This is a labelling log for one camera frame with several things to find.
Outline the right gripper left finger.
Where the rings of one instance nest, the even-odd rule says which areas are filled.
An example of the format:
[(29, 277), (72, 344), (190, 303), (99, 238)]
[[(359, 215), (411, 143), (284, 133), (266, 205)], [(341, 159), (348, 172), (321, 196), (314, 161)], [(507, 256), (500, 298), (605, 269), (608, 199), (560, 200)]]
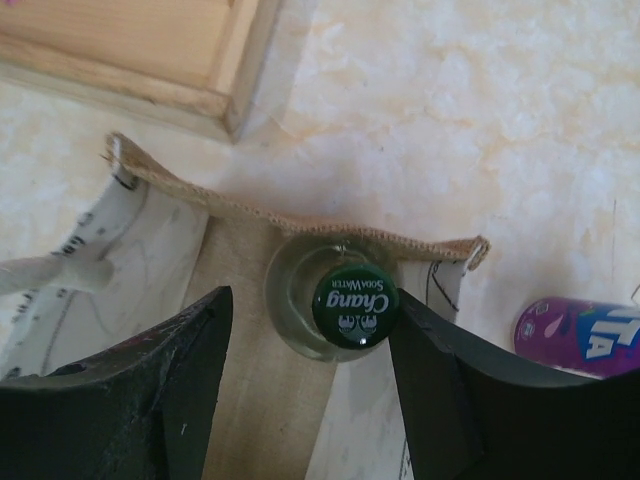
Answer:
[(201, 478), (232, 319), (218, 287), (49, 375), (3, 379), (2, 478)]

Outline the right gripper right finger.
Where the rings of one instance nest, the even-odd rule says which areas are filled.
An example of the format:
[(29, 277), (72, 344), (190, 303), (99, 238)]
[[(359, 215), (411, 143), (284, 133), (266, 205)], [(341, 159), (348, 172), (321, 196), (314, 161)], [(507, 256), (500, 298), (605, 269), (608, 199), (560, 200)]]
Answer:
[(417, 479), (635, 479), (639, 375), (518, 357), (400, 293), (392, 361)]

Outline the purple soda can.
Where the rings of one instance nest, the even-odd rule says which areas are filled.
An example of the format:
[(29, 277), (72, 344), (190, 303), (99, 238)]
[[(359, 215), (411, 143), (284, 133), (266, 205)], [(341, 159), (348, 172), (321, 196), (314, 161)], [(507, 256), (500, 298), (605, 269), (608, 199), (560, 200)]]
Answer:
[(598, 378), (639, 368), (637, 307), (544, 297), (515, 322), (514, 352), (528, 360)]

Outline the green glass soda water bottle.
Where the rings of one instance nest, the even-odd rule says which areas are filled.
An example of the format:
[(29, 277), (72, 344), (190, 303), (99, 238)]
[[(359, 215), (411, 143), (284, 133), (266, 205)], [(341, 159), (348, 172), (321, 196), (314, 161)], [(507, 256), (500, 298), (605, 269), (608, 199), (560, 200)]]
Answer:
[(398, 262), (353, 235), (297, 235), (275, 251), (264, 299), (276, 332), (315, 361), (349, 362), (370, 353), (397, 322)]

